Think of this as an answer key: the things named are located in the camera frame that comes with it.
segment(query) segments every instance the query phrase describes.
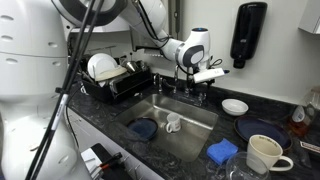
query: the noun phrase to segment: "blue sponge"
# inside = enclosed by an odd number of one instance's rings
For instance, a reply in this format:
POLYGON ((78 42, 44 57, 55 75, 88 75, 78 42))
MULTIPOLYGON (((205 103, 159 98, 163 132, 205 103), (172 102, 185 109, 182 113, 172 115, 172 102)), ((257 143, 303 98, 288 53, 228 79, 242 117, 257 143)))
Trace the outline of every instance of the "blue sponge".
POLYGON ((224 139, 217 144, 211 145, 207 149, 207 155, 217 164, 221 165, 225 160, 228 160, 232 155, 236 154, 238 147, 224 139))

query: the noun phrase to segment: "white bowl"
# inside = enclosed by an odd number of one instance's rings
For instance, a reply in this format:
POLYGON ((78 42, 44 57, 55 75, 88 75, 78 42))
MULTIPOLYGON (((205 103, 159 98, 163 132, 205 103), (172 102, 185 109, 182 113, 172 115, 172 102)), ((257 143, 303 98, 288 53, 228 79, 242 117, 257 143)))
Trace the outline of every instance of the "white bowl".
POLYGON ((222 108, 226 113, 232 116, 241 116, 249 109, 246 103, 237 99, 225 99, 222 101, 222 108))

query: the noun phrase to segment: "coffee mug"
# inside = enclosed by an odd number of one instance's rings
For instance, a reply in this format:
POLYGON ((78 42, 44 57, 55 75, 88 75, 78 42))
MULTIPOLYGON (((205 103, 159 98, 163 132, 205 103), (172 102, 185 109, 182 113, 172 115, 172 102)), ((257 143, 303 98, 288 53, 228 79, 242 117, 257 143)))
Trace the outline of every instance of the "coffee mug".
POLYGON ((177 113, 170 113, 167 116, 168 124, 166 125, 166 130, 168 133, 177 132, 181 129, 180 115, 177 113))
POLYGON ((257 156, 267 166, 270 171, 288 171, 293 167, 293 161, 282 156, 282 147, 273 139, 264 135, 253 135, 248 143, 248 156, 257 156), (287 167, 273 167, 278 160, 284 160, 289 163, 287 167))

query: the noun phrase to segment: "small bottle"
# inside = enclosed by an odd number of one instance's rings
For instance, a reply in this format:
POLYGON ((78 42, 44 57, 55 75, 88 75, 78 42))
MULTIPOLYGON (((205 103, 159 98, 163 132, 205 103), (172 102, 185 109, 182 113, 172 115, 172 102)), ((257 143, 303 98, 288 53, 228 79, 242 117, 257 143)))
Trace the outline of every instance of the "small bottle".
POLYGON ((299 105, 292 116, 288 119, 288 127, 299 137, 307 134, 310 124, 316 116, 317 110, 320 109, 320 88, 314 87, 304 97, 304 104, 299 105))
POLYGON ((299 137, 307 134, 311 123, 310 117, 306 115, 305 109, 302 106, 298 106, 295 109, 288 121, 288 126, 291 131, 299 137))

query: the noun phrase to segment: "white robot body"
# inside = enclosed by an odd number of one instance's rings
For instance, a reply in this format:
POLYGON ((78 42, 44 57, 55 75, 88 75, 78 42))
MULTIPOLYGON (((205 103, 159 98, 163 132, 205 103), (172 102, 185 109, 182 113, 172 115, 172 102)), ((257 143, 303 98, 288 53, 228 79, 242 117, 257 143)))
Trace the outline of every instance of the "white robot body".
MULTIPOLYGON (((50 0, 0 0, 1 167, 24 179, 57 102, 67 70, 61 18, 50 0)), ((38 179, 90 179, 65 121, 38 179)))

